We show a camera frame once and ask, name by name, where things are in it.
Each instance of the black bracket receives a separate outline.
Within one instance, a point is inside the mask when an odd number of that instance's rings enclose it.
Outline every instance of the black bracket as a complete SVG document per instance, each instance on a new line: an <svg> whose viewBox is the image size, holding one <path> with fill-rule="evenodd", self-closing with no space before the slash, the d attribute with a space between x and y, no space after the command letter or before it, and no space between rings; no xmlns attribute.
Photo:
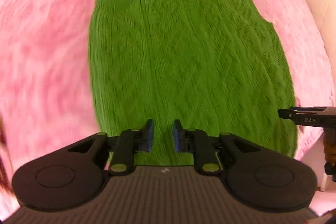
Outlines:
<svg viewBox="0 0 336 224"><path fill-rule="evenodd" d="M198 173L208 176L221 173L221 164L216 156L220 147L218 137L209 137L200 129L183 129L180 120L174 121L173 135L177 152L194 155L194 167Z"/></svg>
<svg viewBox="0 0 336 224"><path fill-rule="evenodd" d="M134 171L134 153L150 152L154 136L154 121L147 120L143 129L127 129L118 137L109 137L109 151L114 152L109 167L113 176L124 176Z"/></svg>
<svg viewBox="0 0 336 224"><path fill-rule="evenodd" d="M296 125L323 128L328 144L331 147L336 145L336 107L290 107L279 109L278 114L280 118L292 120ZM333 181L336 182L336 165L327 162L324 170L327 175L333 175Z"/></svg>

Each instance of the circular pad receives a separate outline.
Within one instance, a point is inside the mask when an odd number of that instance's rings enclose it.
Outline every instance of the circular pad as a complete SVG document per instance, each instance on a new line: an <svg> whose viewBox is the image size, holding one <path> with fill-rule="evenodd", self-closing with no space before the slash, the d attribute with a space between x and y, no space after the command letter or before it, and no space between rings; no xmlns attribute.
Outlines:
<svg viewBox="0 0 336 224"><path fill-rule="evenodd" d="M21 166L12 179L19 203L41 211L79 206L93 198L103 183L103 171L82 153L46 155Z"/></svg>
<svg viewBox="0 0 336 224"><path fill-rule="evenodd" d="M310 167L272 151L242 153L223 176L222 181L236 199L268 212L308 206L317 186Z"/></svg>
<svg viewBox="0 0 336 224"><path fill-rule="evenodd" d="M280 165L267 165L255 171L256 180L265 186L281 188L289 185L294 180L291 170Z"/></svg>
<svg viewBox="0 0 336 224"><path fill-rule="evenodd" d="M60 188L71 183L75 178L75 172L67 166L53 165L48 166L36 174L39 184L49 188Z"/></svg>

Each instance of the pink fluffy rug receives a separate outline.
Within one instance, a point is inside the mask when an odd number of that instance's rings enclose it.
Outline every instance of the pink fluffy rug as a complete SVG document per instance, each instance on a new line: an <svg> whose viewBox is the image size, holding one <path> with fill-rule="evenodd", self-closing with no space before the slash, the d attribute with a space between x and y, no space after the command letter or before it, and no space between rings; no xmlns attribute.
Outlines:
<svg viewBox="0 0 336 224"><path fill-rule="evenodd" d="M323 41L304 0L253 0L285 50L297 104L333 105ZM11 178L24 163L97 131L87 64L95 0L0 0L0 156ZM321 135L301 128L296 158ZM0 219L18 208L0 196Z"/></svg>

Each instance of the green knit vest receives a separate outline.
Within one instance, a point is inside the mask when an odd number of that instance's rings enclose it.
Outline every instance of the green knit vest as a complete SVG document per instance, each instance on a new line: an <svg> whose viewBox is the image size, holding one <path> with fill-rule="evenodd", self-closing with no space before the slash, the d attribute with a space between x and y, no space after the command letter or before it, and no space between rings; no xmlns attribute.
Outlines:
<svg viewBox="0 0 336 224"><path fill-rule="evenodd" d="M252 0L97 0L89 64L101 130L116 136L154 120L138 165L189 165L172 123L230 132L286 155L296 128L278 108L295 104L279 38Z"/></svg>

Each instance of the white wall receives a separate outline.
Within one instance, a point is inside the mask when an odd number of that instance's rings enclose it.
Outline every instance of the white wall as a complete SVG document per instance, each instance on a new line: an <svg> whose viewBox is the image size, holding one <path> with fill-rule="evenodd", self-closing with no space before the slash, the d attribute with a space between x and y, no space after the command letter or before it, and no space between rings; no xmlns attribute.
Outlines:
<svg viewBox="0 0 336 224"><path fill-rule="evenodd" d="M323 151L323 135L313 145L313 147L303 156L302 162L310 166L317 176L318 187L321 187L322 177L324 174L324 164L326 163Z"/></svg>
<svg viewBox="0 0 336 224"><path fill-rule="evenodd" d="M324 175L325 164L323 135L313 145L313 147L304 155L302 162L310 166L318 178L318 186L321 187L322 178ZM322 215L327 211L336 208L336 183L332 181L331 176L328 176L325 191L316 191L315 196L310 204L310 208Z"/></svg>

